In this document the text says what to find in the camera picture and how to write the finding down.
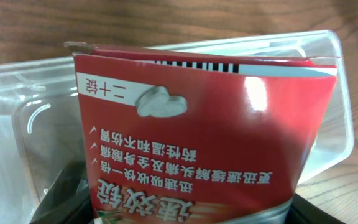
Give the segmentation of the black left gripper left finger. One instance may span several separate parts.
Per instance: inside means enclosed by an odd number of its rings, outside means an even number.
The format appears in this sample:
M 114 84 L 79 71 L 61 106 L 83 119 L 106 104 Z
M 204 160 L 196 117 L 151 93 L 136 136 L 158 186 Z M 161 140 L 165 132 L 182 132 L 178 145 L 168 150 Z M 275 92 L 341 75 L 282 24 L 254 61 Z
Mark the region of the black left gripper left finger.
M 92 220 L 86 163 L 69 162 L 42 199 L 30 224 L 89 224 Z

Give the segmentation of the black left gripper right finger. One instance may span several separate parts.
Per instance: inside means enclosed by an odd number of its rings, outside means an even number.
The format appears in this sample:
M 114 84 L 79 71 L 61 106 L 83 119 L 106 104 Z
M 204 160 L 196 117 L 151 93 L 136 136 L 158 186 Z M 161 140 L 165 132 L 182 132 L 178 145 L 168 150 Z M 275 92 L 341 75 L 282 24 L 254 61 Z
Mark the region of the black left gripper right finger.
M 286 217 L 286 224 L 344 224 L 295 194 Z

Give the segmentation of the clear plastic container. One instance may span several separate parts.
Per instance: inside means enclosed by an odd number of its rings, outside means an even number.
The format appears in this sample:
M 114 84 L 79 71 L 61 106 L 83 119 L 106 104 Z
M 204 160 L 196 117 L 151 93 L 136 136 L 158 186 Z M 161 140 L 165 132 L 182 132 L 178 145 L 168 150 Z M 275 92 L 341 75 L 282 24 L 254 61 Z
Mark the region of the clear plastic container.
M 334 63 L 338 83 L 303 169 L 304 182 L 354 147 L 341 43 L 330 30 L 170 44 L 165 50 L 217 55 L 311 57 Z M 0 223 L 29 223 L 60 171 L 84 158 L 71 57 L 0 65 Z

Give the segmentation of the red medicine box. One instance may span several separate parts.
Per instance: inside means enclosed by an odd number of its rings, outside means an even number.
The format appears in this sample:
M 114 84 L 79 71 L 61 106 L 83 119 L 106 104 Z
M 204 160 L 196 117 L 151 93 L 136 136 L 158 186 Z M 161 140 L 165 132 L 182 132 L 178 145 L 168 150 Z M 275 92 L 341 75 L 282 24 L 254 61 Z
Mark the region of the red medicine box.
M 306 223 L 333 63 L 67 42 L 101 223 Z

